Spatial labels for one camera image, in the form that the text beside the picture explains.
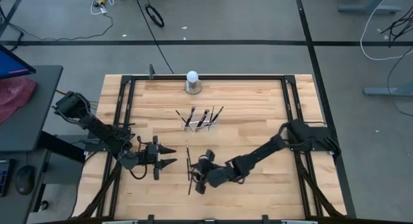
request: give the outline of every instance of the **white ball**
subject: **white ball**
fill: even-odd
[[[198,73],[196,73],[196,71],[190,71],[186,75],[186,79],[191,83],[195,83],[198,80]]]

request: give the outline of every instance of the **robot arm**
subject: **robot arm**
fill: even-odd
[[[287,146],[278,134],[255,151],[228,160],[225,162],[225,166],[214,164],[215,154],[211,150],[207,150],[206,154],[199,158],[198,163],[191,165],[193,168],[191,175],[197,182],[196,191],[204,194],[207,182],[214,188],[229,181],[242,183],[250,171],[254,169],[256,163],[285,147]]]
[[[132,152],[130,139],[134,134],[124,133],[121,129],[112,125],[106,125],[90,112],[89,101],[81,94],[68,92],[53,107],[55,114],[61,116],[65,121],[79,125],[85,130],[89,130],[97,138],[103,141],[122,166],[130,170],[136,165],[153,164],[154,177],[159,179],[159,171],[165,166],[173,163],[176,159],[159,159],[159,154],[169,154],[175,150],[166,148],[158,143],[157,136],[154,136],[151,143],[146,144],[144,150]]]

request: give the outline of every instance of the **metal bracket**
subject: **metal bracket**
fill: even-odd
[[[155,75],[155,69],[154,66],[152,66],[152,64],[149,64],[149,79],[154,79],[154,75]]]
[[[214,224],[214,223],[215,223],[215,220],[214,220],[214,219],[205,219],[205,220],[204,220],[204,223],[205,223],[205,224]]]
[[[119,128],[119,130],[123,131],[124,135],[129,135],[130,134],[130,129],[128,130],[123,130],[122,128]],[[89,132],[88,134],[88,139],[85,139],[82,141],[85,144],[85,151],[87,152],[108,152],[109,151],[109,146],[98,139],[93,133]]]
[[[318,140],[323,140],[324,137],[328,137],[330,135],[330,132],[328,130],[327,127],[311,127],[314,136],[316,137],[316,139]],[[287,132],[288,135],[288,139],[291,139],[290,143],[293,144],[298,144],[299,142],[294,140],[295,137],[291,134],[291,132]],[[320,142],[315,142],[312,143],[311,148],[309,148],[309,144],[303,144],[301,146],[297,146],[297,147],[290,147],[290,150],[297,150],[297,151],[327,151],[327,149],[322,145],[322,143]]]
[[[132,76],[122,76],[121,79],[121,85],[125,85],[127,82],[129,82],[132,79]]]
[[[318,224],[318,221],[281,220],[282,224]]]
[[[263,215],[263,224],[270,224],[270,218],[268,215]]]
[[[296,84],[296,77],[293,75],[285,75],[284,76],[285,80],[289,83],[292,83],[293,85]]]
[[[137,220],[128,220],[128,221],[105,221],[102,224],[137,224]]]
[[[154,220],[155,220],[155,215],[149,214],[148,221],[146,222],[146,224],[154,224]]]

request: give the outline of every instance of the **black metal frame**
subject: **black metal frame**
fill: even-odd
[[[134,95],[134,88],[135,88],[135,82],[137,80],[185,80],[186,77],[185,75],[171,75],[171,76],[164,76],[164,75],[154,75],[151,74],[149,76],[122,76],[121,79],[121,87],[119,89],[119,95],[117,99],[117,105],[116,105],[116,112],[115,112],[115,118],[114,118],[114,126],[118,127],[119,125],[122,125],[123,129],[127,128],[129,129],[129,125],[133,125],[128,123],[130,119],[130,112],[132,108],[132,102],[133,102],[133,95]],[[292,113],[292,107],[290,103],[290,98],[288,95],[288,84],[290,84],[291,89],[292,89],[292,95],[294,98],[294,105],[296,108],[297,112],[297,118],[300,120],[303,120],[303,113],[301,109],[301,103],[299,101],[299,96],[298,96],[298,90],[296,86],[296,80],[295,76],[293,75],[285,75],[285,76],[269,76],[269,75],[200,75],[199,79],[201,80],[280,80],[281,82],[281,87],[283,89],[283,97],[285,100],[285,108],[287,112],[287,118],[289,121],[292,121],[294,119],[293,113]],[[121,115],[121,107],[123,104],[123,96],[125,94],[125,88],[126,84],[130,83],[130,88],[129,88],[129,94],[128,94],[128,101],[126,104],[126,112],[125,112],[125,120],[124,123],[119,122],[119,118]],[[331,128],[329,127],[330,131],[335,133],[334,127]],[[324,195],[322,195],[322,192],[317,188],[316,185],[316,179],[314,177],[314,167],[312,164],[312,159],[310,154],[306,154],[306,161],[307,161],[307,168],[308,168],[308,173],[303,174],[300,172],[300,167],[301,169],[303,168],[303,162],[301,160],[301,155],[299,153],[294,153],[294,159],[296,160],[296,167],[297,167],[297,176],[299,178],[299,186],[300,186],[300,192],[301,192],[301,198],[303,200],[303,209],[305,213],[305,220],[307,221],[316,221],[320,224],[333,224],[333,223],[342,223],[342,224],[390,224],[390,223],[399,223],[399,224],[407,224],[407,222],[395,222],[395,221],[381,221],[381,220],[370,220],[370,219],[356,219],[355,217],[324,217],[322,216],[322,208],[321,208],[321,203],[318,200],[324,199],[324,202],[326,202],[326,198]],[[105,165],[105,175],[103,177],[103,185],[105,184],[105,178],[107,181],[107,178],[109,176],[109,171],[110,171],[110,166],[112,164],[112,156],[108,153],[108,157],[106,158],[106,165]],[[308,204],[308,196],[307,196],[307,190],[305,188],[305,182],[312,187],[313,195],[314,195],[314,201],[316,203],[316,212],[317,215],[313,216],[310,213],[310,207]],[[342,185],[341,183],[343,181],[347,181],[346,178],[344,180],[340,180],[340,185],[341,186],[348,186],[348,185]],[[110,201],[110,210],[109,210],[109,215],[107,216],[102,216],[103,212],[103,206],[105,199],[102,199],[102,202],[99,204],[100,206],[98,207],[97,210],[97,216],[95,218],[76,218],[76,219],[70,219],[70,220],[65,220],[65,221],[53,221],[47,224],[100,224],[103,221],[116,221],[114,219],[114,214],[116,211],[116,201],[117,201],[117,194],[119,192],[119,182],[120,182],[120,173],[119,175],[115,178],[114,180],[114,188],[112,191],[112,197]],[[250,219],[250,220],[215,220],[215,219],[204,219],[204,220],[188,220],[188,219],[180,219],[180,220],[156,220],[155,216],[152,214],[148,215],[148,219],[140,219],[140,220],[133,220],[136,223],[144,223],[144,224],[200,224],[200,223],[205,223],[205,224],[270,224],[270,223],[284,223],[286,224],[287,222],[285,220],[279,220],[279,219],[269,219],[268,215],[262,215],[262,219]]]
[[[128,128],[129,119],[130,119],[130,112],[132,108],[132,102],[133,102],[133,96],[134,96],[134,89],[135,89],[135,83],[137,80],[185,80],[186,76],[185,75],[151,75],[151,76],[122,76],[121,79],[121,87],[119,89],[119,96],[117,99],[117,105],[116,105],[116,112],[115,112],[115,118],[114,118],[114,125],[123,125],[123,128]],[[303,118],[303,113],[301,110],[301,105],[299,102],[299,97],[298,97],[298,90],[296,86],[296,80],[294,75],[199,75],[200,80],[278,80],[281,82],[281,87],[283,89],[283,97],[285,101],[285,108],[287,111],[287,118],[288,121],[292,121],[293,114],[292,114],[292,107],[290,104],[290,98],[288,95],[288,84],[291,84],[291,89],[294,97],[294,106],[297,110],[297,118],[300,120],[304,120]],[[121,107],[123,104],[123,96],[125,94],[125,88],[126,84],[130,83],[129,87],[129,93],[128,93],[128,101],[126,103],[126,111],[125,111],[125,119],[123,121],[123,124],[119,123],[119,118],[121,114]],[[308,168],[308,173],[311,175],[312,179],[316,181],[315,177],[315,172],[314,172],[314,166],[312,164],[312,158],[310,154],[306,154],[306,161],[307,161],[307,168]],[[110,170],[110,165],[112,163],[112,157],[108,157],[106,159],[106,165],[105,165],[105,171],[103,178],[107,178]],[[310,212],[310,205],[308,203],[308,195],[307,195],[307,190],[306,190],[306,185],[305,185],[305,180],[303,176],[298,172],[298,167],[297,167],[297,176],[299,179],[299,186],[300,186],[300,192],[301,192],[301,199],[303,202],[303,209],[304,209],[304,214],[305,217],[311,216]],[[114,216],[115,211],[116,211],[116,201],[117,201],[117,194],[119,192],[119,182],[120,182],[120,175],[115,178],[114,181],[114,188],[112,191],[112,198],[110,201],[110,208],[109,208],[109,216]],[[317,197],[314,195],[314,201],[316,203],[316,213],[317,216],[322,216],[323,215],[323,209],[321,207],[321,203],[318,201]],[[103,205],[104,205],[105,200],[102,199],[102,202],[98,208],[97,211],[97,216],[102,216],[102,211],[103,211]]]

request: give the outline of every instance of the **wooden table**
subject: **wooden table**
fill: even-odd
[[[305,121],[322,121],[312,76],[295,76]],[[114,120],[120,79],[121,75],[105,77],[97,117],[107,124]],[[270,219],[304,218],[294,155],[289,149],[258,163],[243,185],[207,186],[205,195],[198,194],[192,186],[191,195],[187,194],[185,141],[190,146],[192,161],[207,149],[215,152],[216,163],[253,151],[287,122],[281,83],[208,80],[203,81],[203,90],[198,95],[187,94],[183,86],[182,81],[136,82],[130,117],[130,122],[136,124],[131,126],[132,133],[140,135],[143,141],[151,141],[153,135],[158,135],[161,144],[177,150],[162,158],[177,158],[178,161],[164,168],[159,181],[154,181],[151,166],[146,178],[139,181],[123,169],[115,219],[147,219],[149,214],[154,214],[156,219],[261,219],[263,214],[268,214]],[[224,106],[217,127],[209,132],[183,132],[175,109],[187,114],[192,105],[197,107],[198,113],[212,106],[216,111]],[[136,148],[136,139],[132,142]],[[98,153],[85,165],[74,215],[82,212],[100,189],[105,159],[106,153]],[[312,159],[320,189],[340,212],[345,213],[332,157],[326,152],[313,152]],[[140,176],[143,168],[135,167],[133,171]],[[307,192],[315,215],[308,186]]]

